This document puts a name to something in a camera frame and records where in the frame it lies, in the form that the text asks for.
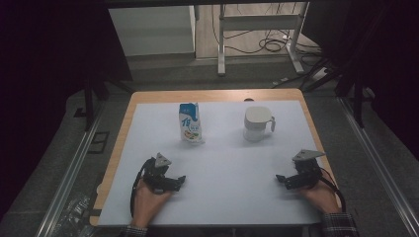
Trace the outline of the person's right hand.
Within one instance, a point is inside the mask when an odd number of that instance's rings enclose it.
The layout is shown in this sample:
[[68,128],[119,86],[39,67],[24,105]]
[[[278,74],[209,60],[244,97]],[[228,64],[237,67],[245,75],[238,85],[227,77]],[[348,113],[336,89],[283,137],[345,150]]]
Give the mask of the person's right hand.
[[333,190],[319,182],[313,188],[303,188],[299,193],[322,213],[339,213],[341,211]]

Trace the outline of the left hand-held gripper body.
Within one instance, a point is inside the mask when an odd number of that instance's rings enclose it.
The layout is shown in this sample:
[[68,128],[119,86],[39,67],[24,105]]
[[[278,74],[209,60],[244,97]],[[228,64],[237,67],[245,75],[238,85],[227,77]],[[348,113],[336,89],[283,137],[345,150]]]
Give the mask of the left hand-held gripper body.
[[165,177],[171,161],[161,153],[148,159],[143,165],[142,180],[149,185],[154,193],[171,191],[171,182]]

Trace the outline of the white cup with hinged lid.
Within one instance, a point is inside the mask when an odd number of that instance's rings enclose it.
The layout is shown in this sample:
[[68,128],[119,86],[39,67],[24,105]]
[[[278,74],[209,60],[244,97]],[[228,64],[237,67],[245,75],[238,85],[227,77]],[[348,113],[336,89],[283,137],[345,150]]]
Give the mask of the white cup with hinged lid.
[[252,142],[261,141],[268,122],[271,124],[271,131],[274,132],[276,119],[272,112],[266,107],[249,107],[244,117],[244,138]]

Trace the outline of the white power strip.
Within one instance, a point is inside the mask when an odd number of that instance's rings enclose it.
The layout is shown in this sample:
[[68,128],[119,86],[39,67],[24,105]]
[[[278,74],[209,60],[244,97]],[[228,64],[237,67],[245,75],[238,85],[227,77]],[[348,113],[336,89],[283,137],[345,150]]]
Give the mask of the white power strip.
[[318,81],[320,79],[322,79],[324,76],[326,76],[328,74],[328,69],[326,67],[322,67],[320,69],[318,69],[312,76],[311,79],[313,81]]

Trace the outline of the black floor frame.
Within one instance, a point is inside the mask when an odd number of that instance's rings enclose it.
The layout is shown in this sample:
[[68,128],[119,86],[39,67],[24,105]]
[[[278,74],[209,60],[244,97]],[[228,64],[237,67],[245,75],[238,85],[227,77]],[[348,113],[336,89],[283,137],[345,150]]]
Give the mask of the black floor frame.
[[96,132],[88,148],[88,154],[103,154],[110,133],[108,131]]

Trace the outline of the person's left hand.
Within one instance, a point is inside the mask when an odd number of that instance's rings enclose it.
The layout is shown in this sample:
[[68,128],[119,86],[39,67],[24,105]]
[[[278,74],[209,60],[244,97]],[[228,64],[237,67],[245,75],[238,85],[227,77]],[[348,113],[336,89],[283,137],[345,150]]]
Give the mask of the person's left hand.
[[161,195],[155,194],[143,180],[140,180],[135,190],[133,216],[130,225],[137,228],[146,228],[171,195],[171,192],[165,192]]

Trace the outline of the blue and white milk carton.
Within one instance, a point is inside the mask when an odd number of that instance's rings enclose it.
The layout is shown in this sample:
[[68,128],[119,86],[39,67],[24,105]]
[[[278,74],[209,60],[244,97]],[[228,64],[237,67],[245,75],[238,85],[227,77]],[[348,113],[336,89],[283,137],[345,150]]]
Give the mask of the blue and white milk carton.
[[184,103],[179,107],[181,138],[192,143],[203,143],[199,104]]

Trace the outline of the white cabinet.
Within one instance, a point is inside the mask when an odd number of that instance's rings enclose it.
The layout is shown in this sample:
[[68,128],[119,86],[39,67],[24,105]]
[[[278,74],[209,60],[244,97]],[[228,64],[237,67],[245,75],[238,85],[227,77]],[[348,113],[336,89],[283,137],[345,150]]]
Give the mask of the white cabinet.
[[194,53],[193,6],[110,9],[125,56]]

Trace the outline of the white metal desk frame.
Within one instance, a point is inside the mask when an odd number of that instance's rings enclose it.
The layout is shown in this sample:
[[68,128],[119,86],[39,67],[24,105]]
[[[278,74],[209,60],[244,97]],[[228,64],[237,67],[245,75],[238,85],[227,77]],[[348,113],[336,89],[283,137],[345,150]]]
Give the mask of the white metal desk frame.
[[303,21],[308,7],[303,2],[298,14],[291,15],[245,15],[245,16],[224,16],[224,4],[219,5],[219,43],[217,55],[217,74],[225,74],[225,53],[223,34],[231,31],[264,31],[264,30],[291,30],[292,40],[286,44],[288,55],[292,61],[297,74],[303,73],[303,67],[296,55],[295,49]]

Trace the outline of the clear plastic bag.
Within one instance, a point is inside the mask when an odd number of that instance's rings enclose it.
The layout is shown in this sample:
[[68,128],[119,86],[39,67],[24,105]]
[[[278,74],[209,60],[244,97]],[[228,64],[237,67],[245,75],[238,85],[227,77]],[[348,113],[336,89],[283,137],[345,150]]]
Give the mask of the clear plastic bag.
[[95,228],[87,223],[90,199],[78,195],[63,210],[51,237],[93,237]]

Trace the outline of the wooden table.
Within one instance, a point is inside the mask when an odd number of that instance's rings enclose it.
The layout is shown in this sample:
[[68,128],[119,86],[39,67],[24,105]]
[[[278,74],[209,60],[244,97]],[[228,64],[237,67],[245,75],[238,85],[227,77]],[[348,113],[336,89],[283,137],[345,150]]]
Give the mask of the wooden table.
[[[246,90],[201,90],[201,91],[160,91],[160,92],[136,92],[128,103],[126,114],[114,146],[111,159],[109,161],[102,184],[98,188],[98,197],[94,204],[94,212],[90,217],[90,222],[99,227],[119,227],[101,226],[99,217],[105,205],[106,199],[112,187],[114,176],[118,170],[125,146],[128,130],[130,128],[134,108],[138,104],[170,104],[176,103],[180,107],[184,103],[223,103],[223,102],[247,102],[249,107],[264,107],[266,101],[298,101],[306,117],[315,147],[312,150],[323,148],[317,134],[315,125],[310,115],[303,94],[298,89],[246,89]],[[271,130],[268,122],[266,131]],[[233,225],[180,225],[180,226],[233,226]]]

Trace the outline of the silver metal rail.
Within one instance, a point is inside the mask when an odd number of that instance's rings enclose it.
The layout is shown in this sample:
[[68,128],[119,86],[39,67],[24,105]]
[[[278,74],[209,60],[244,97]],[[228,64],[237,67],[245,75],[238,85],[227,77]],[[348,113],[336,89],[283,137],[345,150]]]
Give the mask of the silver metal rail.
[[361,146],[364,149],[364,152],[372,163],[373,169],[375,170],[378,179],[380,180],[389,199],[394,205],[410,237],[419,237],[419,218],[414,212],[407,197],[398,187],[389,170],[384,165],[376,147],[373,145],[367,132],[357,123],[350,103],[346,99],[342,98],[338,98],[337,101],[342,106],[351,128],[354,130],[359,142],[361,143]]
[[102,118],[105,104],[100,103],[94,112],[94,118],[90,128],[83,133],[77,150],[73,155],[68,168],[54,194],[54,197],[42,219],[36,237],[51,237],[53,229],[59,219],[61,212],[64,210],[65,203],[70,195],[74,182],[78,176],[78,172],[84,162],[90,143],[97,130]]

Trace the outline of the black metal stand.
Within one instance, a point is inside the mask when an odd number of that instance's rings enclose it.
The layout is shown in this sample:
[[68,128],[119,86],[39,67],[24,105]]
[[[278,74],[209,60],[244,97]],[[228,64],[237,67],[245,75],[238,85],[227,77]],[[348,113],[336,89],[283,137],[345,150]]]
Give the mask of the black metal stand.
[[123,91],[132,95],[135,90],[124,84],[121,81],[111,78],[106,74],[99,74],[96,77],[87,77],[84,84],[84,102],[85,109],[78,109],[74,116],[76,118],[83,117],[86,119],[85,130],[88,131],[92,128],[95,120],[95,108],[93,103],[93,96],[100,101],[107,101],[110,98],[110,91],[106,87],[106,83],[109,82],[114,86],[122,89]]
[[339,98],[347,97],[350,90],[353,90],[353,98],[351,99],[352,115],[355,122],[360,127],[364,127],[363,102],[367,99],[364,97],[364,81],[359,68],[360,63],[357,59],[349,59],[343,65],[336,67],[317,81],[305,86],[306,81],[314,75],[314,72],[328,62],[329,59],[319,60],[308,73],[303,75],[303,81],[299,89],[303,93],[308,93],[334,79],[337,79],[338,83],[334,89],[335,95]]

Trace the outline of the white table mat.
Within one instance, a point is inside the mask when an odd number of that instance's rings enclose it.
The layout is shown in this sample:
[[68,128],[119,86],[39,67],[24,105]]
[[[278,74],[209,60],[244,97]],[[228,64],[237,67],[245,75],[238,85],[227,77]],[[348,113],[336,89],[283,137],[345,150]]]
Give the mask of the white table mat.
[[303,109],[298,101],[263,105],[276,128],[249,142],[243,137],[249,103],[201,103],[201,144],[182,140],[178,104],[136,105],[99,225],[129,223],[131,187],[143,163],[156,154],[171,160],[168,177],[186,179],[154,218],[156,226],[317,222],[318,211],[277,180],[294,175],[292,159],[300,150],[315,147]]

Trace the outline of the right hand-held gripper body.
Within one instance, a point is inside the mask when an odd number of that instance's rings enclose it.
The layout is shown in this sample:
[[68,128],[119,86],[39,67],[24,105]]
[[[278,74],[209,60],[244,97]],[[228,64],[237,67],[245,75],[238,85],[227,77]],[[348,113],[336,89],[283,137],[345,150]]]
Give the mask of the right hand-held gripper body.
[[301,149],[293,158],[298,188],[313,187],[322,176],[316,158],[324,156],[323,152],[316,150]]

